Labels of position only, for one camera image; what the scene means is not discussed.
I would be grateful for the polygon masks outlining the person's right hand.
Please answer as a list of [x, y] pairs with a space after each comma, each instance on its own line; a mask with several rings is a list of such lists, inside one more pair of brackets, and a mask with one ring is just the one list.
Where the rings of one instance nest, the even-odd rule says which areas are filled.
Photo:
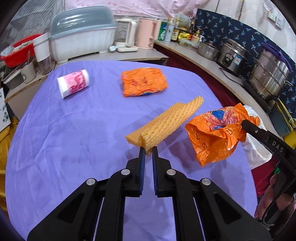
[[[262, 199], [256, 207], [254, 217], [262, 219], [265, 211], [274, 200], [274, 186], [278, 181], [278, 174], [274, 174], [270, 179], [270, 184], [267, 187]], [[280, 211], [285, 210], [293, 203], [293, 197], [287, 194], [282, 194], [277, 200], [276, 205]]]

